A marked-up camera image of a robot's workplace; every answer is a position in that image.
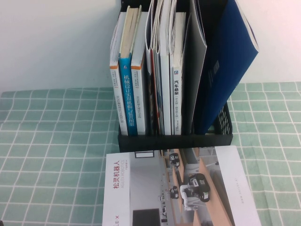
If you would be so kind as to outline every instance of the grid pattern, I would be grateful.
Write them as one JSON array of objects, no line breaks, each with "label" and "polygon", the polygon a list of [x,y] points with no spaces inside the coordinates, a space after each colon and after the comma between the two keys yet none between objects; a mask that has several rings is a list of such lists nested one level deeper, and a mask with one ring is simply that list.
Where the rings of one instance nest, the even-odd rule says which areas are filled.
[{"label": "grid pattern", "polygon": [[0,218],[5,226],[99,226],[105,155],[119,152],[112,88],[5,92]]},{"label": "grid pattern", "polygon": [[228,105],[262,225],[299,225],[301,82],[239,84]]},{"label": "grid pattern", "polygon": [[[239,84],[228,100],[263,226],[301,222],[301,82]],[[5,226],[99,226],[105,155],[119,151],[112,88],[5,92],[0,217]]]}]

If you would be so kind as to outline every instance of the magazine cover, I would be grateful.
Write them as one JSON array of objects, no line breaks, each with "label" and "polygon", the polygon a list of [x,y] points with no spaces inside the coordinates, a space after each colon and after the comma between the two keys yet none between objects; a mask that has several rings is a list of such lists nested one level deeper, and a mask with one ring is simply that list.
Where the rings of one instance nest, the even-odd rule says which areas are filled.
[{"label": "magazine cover", "polygon": [[103,226],[261,225],[235,146],[106,157]]}]

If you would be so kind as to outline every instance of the desk organizer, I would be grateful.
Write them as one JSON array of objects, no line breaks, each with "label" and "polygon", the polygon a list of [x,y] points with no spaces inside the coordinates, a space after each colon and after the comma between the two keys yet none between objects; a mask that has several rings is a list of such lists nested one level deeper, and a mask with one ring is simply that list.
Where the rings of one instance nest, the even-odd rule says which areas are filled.
[{"label": "desk organizer", "polygon": [[[178,0],[176,11],[188,12],[189,0]],[[127,6],[134,8],[142,6],[142,11],[149,10],[151,0],[122,0],[121,12],[126,12]],[[216,18],[221,15],[222,10],[218,8]],[[215,21],[210,21],[210,24],[216,24]],[[210,33],[215,30],[214,25],[210,29]],[[174,148],[189,148],[189,147],[211,147],[230,145],[232,135],[232,124],[227,103],[221,109],[217,118],[214,121],[214,129],[209,129],[205,135],[157,135],[157,136],[123,136],[119,130],[118,142],[120,152],[135,152],[148,150],[165,150]]]}]

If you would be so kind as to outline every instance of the white book spine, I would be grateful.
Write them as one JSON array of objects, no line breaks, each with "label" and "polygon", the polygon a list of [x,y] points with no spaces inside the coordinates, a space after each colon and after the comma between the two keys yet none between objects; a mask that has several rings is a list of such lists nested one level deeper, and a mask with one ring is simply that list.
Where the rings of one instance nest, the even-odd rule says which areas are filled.
[{"label": "white book spine", "polygon": [[126,119],[126,112],[124,109],[124,101],[122,96],[122,88],[120,83],[120,73],[119,67],[117,68],[110,68],[113,88],[114,88],[114,95],[115,95],[115,102],[117,106],[118,118],[119,118],[119,125],[121,134],[127,136],[127,119]]},{"label": "white book spine", "polygon": [[182,130],[182,67],[173,68],[174,77],[174,134]]},{"label": "white book spine", "polygon": [[164,134],[171,135],[171,113],[170,113],[170,79],[169,79],[169,55],[161,58],[161,81],[163,99]]},{"label": "white book spine", "polygon": [[171,135],[174,135],[174,70],[172,54],[169,55],[169,72],[170,72],[170,113],[171,113]]},{"label": "white book spine", "polygon": [[145,100],[143,96],[143,73],[142,67],[132,67],[133,87],[134,87],[134,101],[136,111],[136,123],[138,135],[145,135],[146,132],[146,118],[145,118]]}]

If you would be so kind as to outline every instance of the book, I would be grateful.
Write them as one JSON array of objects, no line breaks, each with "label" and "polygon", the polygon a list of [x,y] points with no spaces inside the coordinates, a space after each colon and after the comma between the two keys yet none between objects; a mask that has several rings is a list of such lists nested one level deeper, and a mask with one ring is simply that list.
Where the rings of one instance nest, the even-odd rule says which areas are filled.
[{"label": "book", "polygon": [[260,226],[235,146],[107,154],[103,226]]},{"label": "book", "polygon": [[158,51],[160,54],[161,66],[161,88],[162,90],[162,105],[163,105],[163,123],[164,134],[172,135],[172,119],[171,119],[171,78],[169,73],[169,15],[171,9],[171,0],[164,0],[161,12],[160,27],[159,27],[159,40]]},{"label": "book", "polygon": [[169,50],[169,77],[170,77],[170,109],[171,109],[171,133],[174,135],[174,80],[173,80],[173,59],[174,59],[174,20],[177,0],[172,0],[169,28],[168,28],[168,50]]},{"label": "book", "polygon": [[126,13],[121,12],[118,17],[118,21],[112,37],[111,51],[110,51],[110,72],[112,76],[120,131],[122,135],[127,136],[128,135],[127,120],[126,120],[126,113],[125,113],[125,107],[124,107],[124,101],[122,95],[122,87],[121,87],[119,64],[118,64],[119,48],[120,48],[121,36],[122,36],[122,30],[123,30],[125,18],[126,18]]},{"label": "book", "polygon": [[197,12],[194,0],[190,0],[191,25],[188,32],[187,53],[184,65],[186,75],[183,84],[183,102],[182,102],[182,133],[185,135],[193,132],[193,115],[198,96],[198,89],[203,70],[207,43],[202,27],[200,26],[202,18]]},{"label": "book", "polygon": [[123,27],[121,38],[121,45],[119,51],[119,68],[120,77],[123,90],[123,98],[125,102],[126,116],[127,116],[127,131],[130,136],[137,135],[137,124],[135,114],[133,80],[131,72],[131,60],[133,53],[133,45],[135,40],[135,33],[137,29],[137,22],[141,13],[141,7],[130,8],[127,7],[126,21]]},{"label": "book", "polygon": [[182,81],[183,57],[186,37],[186,13],[176,13],[174,22],[174,54],[173,54],[173,100],[174,100],[174,134],[182,131]]},{"label": "book", "polygon": [[156,7],[154,16],[153,28],[150,39],[150,54],[151,54],[151,66],[153,73],[153,85],[154,85],[154,102],[155,102],[155,124],[157,127],[158,134],[164,134],[163,124],[163,106],[162,106],[162,90],[161,90],[161,79],[160,79],[160,55],[159,55],[159,24],[160,15],[162,10],[163,0],[159,0]]},{"label": "book", "polygon": [[137,28],[135,45],[132,56],[131,70],[134,80],[134,100],[138,135],[148,134],[149,128],[149,103],[146,77],[145,40],[144,29],[147,12],[142,12]]},{"label": "book", "polygon": [[258,51],[244,13],[235,0],[228,0],[207,48],[194,117],[196,134],[205,134],[213,124]]},{"label": "book", "polygon": [[151,34],[154,19],[154,0],[150,2],[150,8],[147,14],[146,26],[145,26],[145,56],[147,63],[147,86],[148,86],[148,98],[149,98],[149,133],[154,135],[156,132],[155,126],[155,97],[154,97],[154,84],[153,84],[153,72],[151,65]]}]

